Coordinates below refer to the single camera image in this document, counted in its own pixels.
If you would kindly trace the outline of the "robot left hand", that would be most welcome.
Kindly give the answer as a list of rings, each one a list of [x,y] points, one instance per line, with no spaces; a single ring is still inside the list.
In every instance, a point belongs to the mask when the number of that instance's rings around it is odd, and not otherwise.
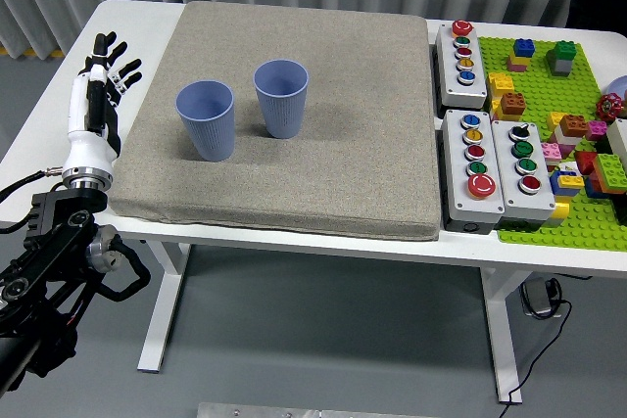
[[[111,174],[121,153],[117,107],[127,90],[142,78],[141,61],[135,59],[118,70],[115,61],[127,44],[117,35],[99,33],[93,52],[72,83],[68,138],[70,154],[64,172],[91,168]]]

